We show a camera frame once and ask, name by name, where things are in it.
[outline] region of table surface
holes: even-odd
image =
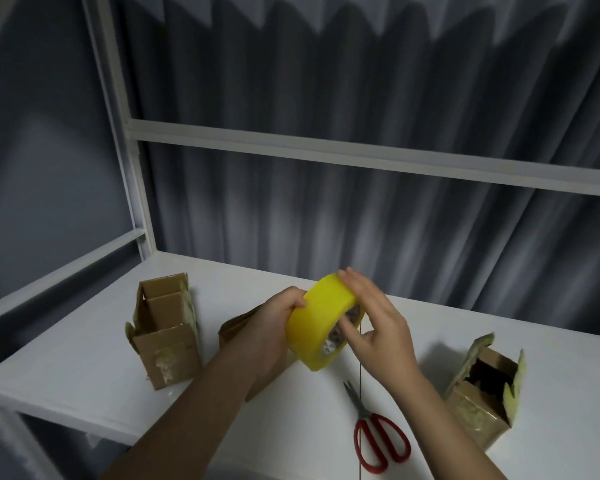
[[[187,272],[205,362],[227,319],[272,294],[313,282],[158,252],[0,364],[0,405],[124,444],[133,444],[187,383],[154,391],[123,333],[141,280]],[[473,339],[494,331],[493,348],[528,371],[511,431],[489,455],[510,479],[600,478],[600,337],[390,297],[408,319],[425,375],[443,389]],[[363,327],[368,328],[365,319]],[[431,478],[413,434],[384,389],[347,347],[328,368],[296,363],[241,409],[216,455],[279,479],[333,480],[360,472],[352,432],[356,412],[343,380],[361,387],[367,407],[393,419],[413,453],[385,478]]]

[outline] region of hand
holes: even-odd
[[[340,280],[360,300],[374,329],[361,335],[347,319],[338,326],[362,366],[384,386],[396,393],[405,381],[420,374],[413,352],[409,325],[378,287],[366,276],[348,267],[338,272]]]
[[[238,334],[256,356],[259,376],[266,374],[287,351],[285,327],[296,307],[304,308],[306,291],[291,286],[269,298]]]

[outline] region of left hand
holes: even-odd
[[[257,360],[257,373],[266,374],[287,351],[285,327],[296,307],[304,308],[306,291],[291,286],[269,298],[238,334]]]

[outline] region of packing tape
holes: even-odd
[[[318,281],[304,295],[305,308],[296,308],[287,323],[287,345],[312,371],[327,366],[347,345],[336,326],[346,315],[358,327],[365,315],[349,289],[337,274]]]

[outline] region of gray curtain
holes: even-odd
[[[116,0],[136,117],[600,168],[600,0]],[[600,334],[600,198],[147,144],[160,247]]]

